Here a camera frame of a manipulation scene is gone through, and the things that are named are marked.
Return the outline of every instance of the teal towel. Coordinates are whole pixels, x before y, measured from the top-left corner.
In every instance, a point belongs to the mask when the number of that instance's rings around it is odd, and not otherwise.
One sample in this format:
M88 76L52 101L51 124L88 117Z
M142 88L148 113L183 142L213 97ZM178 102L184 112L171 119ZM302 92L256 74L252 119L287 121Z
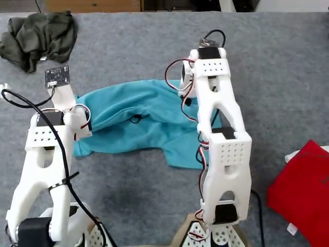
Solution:
M171 81L177 87L179 82ZM93 136L75 142L75 156L160 148L170 166L201 168L195 159L199 146L196 123L181 112L177 91L165 81L143 80L109 86L78 98L77 103L90 108ZM192 99L184 110L197 119L197 100ZM219 118L215 127L221 127Z

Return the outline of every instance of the red fabric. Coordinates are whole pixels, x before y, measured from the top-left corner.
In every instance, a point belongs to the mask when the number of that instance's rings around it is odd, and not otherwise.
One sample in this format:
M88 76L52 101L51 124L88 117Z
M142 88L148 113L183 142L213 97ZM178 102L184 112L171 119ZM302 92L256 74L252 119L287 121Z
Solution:
M329 246L329 153L310 140L270 186L267 204L312 247Z

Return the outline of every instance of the gray mat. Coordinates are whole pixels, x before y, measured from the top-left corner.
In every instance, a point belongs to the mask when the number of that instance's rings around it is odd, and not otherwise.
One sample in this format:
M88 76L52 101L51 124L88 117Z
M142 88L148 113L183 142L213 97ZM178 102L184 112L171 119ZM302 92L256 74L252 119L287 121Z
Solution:
M10 16L0 15L0 31L6 30ZM120 13L79 14L77 19L80 32L68 64L73 90L80 95L127 81L163 79L166 66L188 56L201 36L214 28L224 30L233 88L253 137L252 186L263 200L267 246L308 246L266 207L266 189L284 167L284 155L309 139L329 143L328 14ZM35 74L26 75L0 60L0 83L37 102L46 97L44 70L54 66L42 63ZM177 66L170 78L178 79L179 71ZM20 179L32 114L1 103L1 227ZM81 172L73 181L78 195L106 223L119 246L170 243L185 215L199 207L199 171L168 167L160 150L97 153L74 160L72 170ZM42 194L31 215L50 202ZM252 196L249 217L240 226L253 246L260 246ZM0 242L6 241L2 234Z

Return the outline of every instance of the olive green cloth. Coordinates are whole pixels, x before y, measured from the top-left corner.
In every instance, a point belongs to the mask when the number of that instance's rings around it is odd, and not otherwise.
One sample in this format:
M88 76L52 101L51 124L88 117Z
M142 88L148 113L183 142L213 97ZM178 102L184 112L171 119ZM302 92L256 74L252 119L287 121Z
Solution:
M36 71L41 57L65 63L77 39L77 25L70 11L35 13L10 18L0 41L0 56L25 72Z

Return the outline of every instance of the wooden cabinet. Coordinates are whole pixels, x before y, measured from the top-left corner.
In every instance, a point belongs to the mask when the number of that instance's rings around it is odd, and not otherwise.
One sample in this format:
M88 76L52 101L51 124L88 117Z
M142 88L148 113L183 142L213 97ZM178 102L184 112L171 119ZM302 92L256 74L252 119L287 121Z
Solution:
M143 0L46 0L47 10L72 13L89 12L140 12Z

